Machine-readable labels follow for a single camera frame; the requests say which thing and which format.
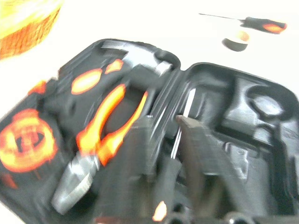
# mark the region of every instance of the black handle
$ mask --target black handle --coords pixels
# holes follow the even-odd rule
[[[287,24],[283,22],[276,22],[268,19],[257,19],[252,17],[247,17],[242,22],[243,27],[257,29],[272,34],[280,34],[287,27]]]

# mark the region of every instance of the orange screwdriver handle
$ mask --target orange screwdriver handle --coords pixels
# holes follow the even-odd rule
[[[243,27],[248,27],[272,34],[280,34],[287,27],[286,23],[276,22],[268,19],[257,19],[247,17],[243,22]]]
[[[124,98],[126,86],[118,85],[101,103],[88,126],[76,136],[77,146],[82,155],[95,154],[100,145],[100,133],[108,117]]]
[[[143,98],[132,117],[117,131],[109,133],[101,142],[101,146],[97,147],[98,158],[103,166],[107,165],[110,159],[112,159],[119,147],[122,145],[123,139],[133,123],[139,118],[142,109],[145,105],[148,93],[145,92]]]

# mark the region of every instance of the black plastic tool case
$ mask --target black plastic tool case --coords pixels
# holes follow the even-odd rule
[[[143,84],[129,89],[104,131],[114,131],[128,120],[146,91],[144,85],[156,90],[149,116],[134,124],[115,158],[97,173],[87,195],[66,215],[55,212],[50,199],[77,150],[75,134],[86,126],[103,96],[110,91],[92,99],[70,101],[67,98],[70,85],[80,74],[93,69],[104,71],[108,64],[126,54],[102,49],[105,41],[97,41],[83,50],[60,69],[58,80],[46,84],[45,93],[28,95],[2,119],[1,150],[5,148],[3,130],[16,114],[28,108],[38,111],[39,117],[49,124],[58,148],[52,160],[34,171],[16,173],[0,165],[0,198],[7,207],[26,223],[44,224],[93,223],[96,217],[125,217],[126,223],[153,223],[151,216],[163,197],[168,197],[165,202],[170,216],[172,210],[192,208],[184,170],[188,161],[183,161],[180,153],[176,160],[169,158],[179,128],[175,116],[183,114],[189,92],[195,89],[188,117],[204,127],[205,134],[198,136],[198,145],[221,151],[226,155],[223,159],[229,160],[234,168],[233,173],[228,173],[207,154],[200,162],[202,172],[209,183],[216,185],[223,184],[218,176],[235,175],[240,187],[224,184],[224,193],[218,197],[226,203],[222,207],[225,209],[206,211],[206,216],[213,218],[196,218],[194,223],[227,223],[224,216],[231,211],[252,218],[249,224],[253,220],[259,224],[298,223],[295,217],[299,212],[299,103],[295,95],[279,84],[216,64],[197,63],[182,71],[176,56],[141,42],[129,43],[148,48],[172,67],[161,76],[142,65],[124,68],[135,80],[138,76],[145,78]],[[20,147],[21,139],[16,142]],[[150,154],[142,154],[142,149]],[[181,144],[179,151],[182,150],[185,149]],[[163,191],[164,184],[171,189]],[[130,221],[135,217],[144,220]],[[240,220],[235,224],[246,223]],[[165,223],[183,223],[176,221]]]

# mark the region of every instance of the screwdriver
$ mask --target screwdriver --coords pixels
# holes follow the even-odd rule
[[[239,19],[235,19],[235,18],[229,18],[229,17],[224,17],[224,16],[218,16],[218,15],[209,15],[209,14],[202,14],[202,13],[199,13],[199,14],[215,16],[215,17],[231,19],[231,20],[239,20]],[[276,22],[273,20],[258,19],[258,18],[253,18],[253,17],[246,17],[245,20],[239,20],[239,21],[241,21],[243,23],[242,27],[252,28],[252,29],[260,30],[263,32],[271,33],[271,34],[280,34],[287,27],[287,24],[283,23],[283,22]]]

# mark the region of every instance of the hammer head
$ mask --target hammer head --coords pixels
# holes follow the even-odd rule
[[[162,75],[171,69],[172,64],[167,61],[161,61],[155,57],[155,52],[138,44],[125,41],[108,40],[102,45],[105,49],[117,49],[126,51],[127,54],[122,59],[132,68],[141,64],[148,69],[153,70],[158,75]]]

